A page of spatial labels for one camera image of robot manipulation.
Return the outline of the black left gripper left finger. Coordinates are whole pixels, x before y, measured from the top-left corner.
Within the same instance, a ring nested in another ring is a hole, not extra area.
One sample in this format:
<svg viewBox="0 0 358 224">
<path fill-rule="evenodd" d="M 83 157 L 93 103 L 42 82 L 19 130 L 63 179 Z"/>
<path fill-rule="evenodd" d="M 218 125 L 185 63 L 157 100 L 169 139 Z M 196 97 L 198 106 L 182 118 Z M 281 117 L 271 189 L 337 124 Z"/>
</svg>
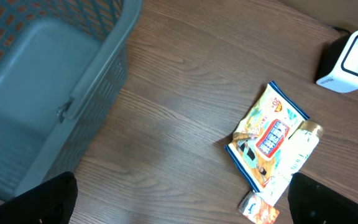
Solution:
<svg viewBox="0 0 358 224">
<path fill-rule="evenodd" d="M 0 224 L 67 224 L 77 196 L 74 173 L 64 172 L 0 205 Z"/>
</svg>

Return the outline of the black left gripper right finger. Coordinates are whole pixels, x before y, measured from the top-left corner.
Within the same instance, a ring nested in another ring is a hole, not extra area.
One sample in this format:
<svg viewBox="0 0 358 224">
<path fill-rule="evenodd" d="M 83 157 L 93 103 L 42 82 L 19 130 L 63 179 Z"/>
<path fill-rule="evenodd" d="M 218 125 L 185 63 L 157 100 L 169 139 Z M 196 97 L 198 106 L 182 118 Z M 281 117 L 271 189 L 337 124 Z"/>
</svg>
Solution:
<svg viewBox="0 0 358 224">
<path fill-rule="evenodd" d="M 358 224 L 358 203 L 297 172 L 288 188 L 294 224 Z"/>
</svg>

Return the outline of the small orange box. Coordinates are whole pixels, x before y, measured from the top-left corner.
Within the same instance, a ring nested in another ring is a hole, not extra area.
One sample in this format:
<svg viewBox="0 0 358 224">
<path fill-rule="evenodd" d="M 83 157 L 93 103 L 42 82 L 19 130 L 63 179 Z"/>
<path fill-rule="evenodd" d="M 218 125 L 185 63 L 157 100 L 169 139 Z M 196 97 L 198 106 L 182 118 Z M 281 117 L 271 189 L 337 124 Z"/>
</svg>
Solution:
<svg viewBox="0 0 358 224">
<path fill-rule="evenodd" d="M 249 191 L 239 204 L 239 212 L 255 224 L 274 224 L 280 212 Z"/>
</svg>

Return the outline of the white floral tube gold cap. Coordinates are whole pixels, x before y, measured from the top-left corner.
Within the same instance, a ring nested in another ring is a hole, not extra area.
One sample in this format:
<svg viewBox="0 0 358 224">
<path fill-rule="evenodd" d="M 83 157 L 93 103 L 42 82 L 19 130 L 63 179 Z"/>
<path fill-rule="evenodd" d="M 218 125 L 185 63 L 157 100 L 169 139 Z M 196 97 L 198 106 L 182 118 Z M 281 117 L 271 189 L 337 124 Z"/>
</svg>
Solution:
<svg viewBox="0 0 358 224">
<path fill-rule="evenodd" d="M 280 159 L 273 179 L 267 186 L 257 193 L 266 203 L 274 206 L 291 182 L 293 174 L 297 173 L 309 158 L 324 129 L 313 121 L 304 121 L 289 137 L 281 149 Z"/>
</svg>

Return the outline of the yellow snack bag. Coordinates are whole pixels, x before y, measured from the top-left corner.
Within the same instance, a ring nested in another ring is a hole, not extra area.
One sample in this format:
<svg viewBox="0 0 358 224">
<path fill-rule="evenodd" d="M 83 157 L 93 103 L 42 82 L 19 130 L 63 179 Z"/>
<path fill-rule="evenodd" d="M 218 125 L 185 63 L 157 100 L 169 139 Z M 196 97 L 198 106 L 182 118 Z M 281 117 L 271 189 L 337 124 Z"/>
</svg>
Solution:
<svg viewBox="0 0 358 224">
<path fill-rule="evenodd" d="M 271 81 L 224 148 L 251 189 L 261 192 L 273 180 L 283 145 L 309 116 Z"/>
</svg>

